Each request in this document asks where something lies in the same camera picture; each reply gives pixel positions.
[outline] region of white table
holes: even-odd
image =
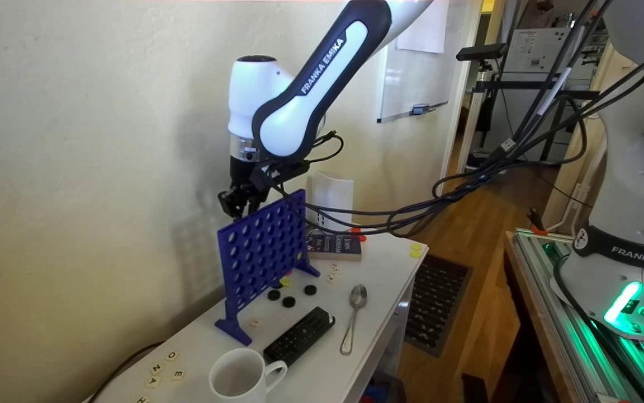
[[[357,403],[376,369],[396,372],[407,322],[407,303],[413,274],[427,247],[390,236],[376,236],[362,244],[360,260],[312,260],[322,272],[310,277],[292,272],[281,296],[295,296],[296,305],[283,310],[258,296],[238,314],[238,324],[252,338],[252,350],[262,351],[281,332],[296,322],[312,308],[336,316],[328,329],[268,396],[271,403]],[[314,296],[303,296],[303,286],[314,284]],[[353,353],[340,353],[347,321],[351,316],[348,291],[353,284],[368,288],[366,308],[357,314]],[[224,319],[224,303],[192,321],[160,347],[149,351],[133,368],[122,372],[99,396],[99,403],[205,403],[207,369],[216,356],[242,347],[215,328]]]

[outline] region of white paper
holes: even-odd
[[[396,41],[396,50],[443,55],[450,0],[433,0]]]

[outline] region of white mug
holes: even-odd
[[[266,365],[254,350],[229,350],[211,362],[207,387],[219,403],[263,403],[283,376],[283,360]]]

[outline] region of green light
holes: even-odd
[[[606,321],[614,322],[617,316],[621,314],[621,310],[632,300],[632,296],[641,288],[640,282],[631,282],[625,284],[625,288],[620,293],[620,297],[614,297],[613,308],[606,312]]]

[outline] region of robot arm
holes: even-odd
[[[271,187],[306,173],[322,117],[355,71],[405,31],[431,0],[348,0],[318,50],[291,79],[275,59],[246,57],[229,79],[229,173],[220,206],[238,217]]]

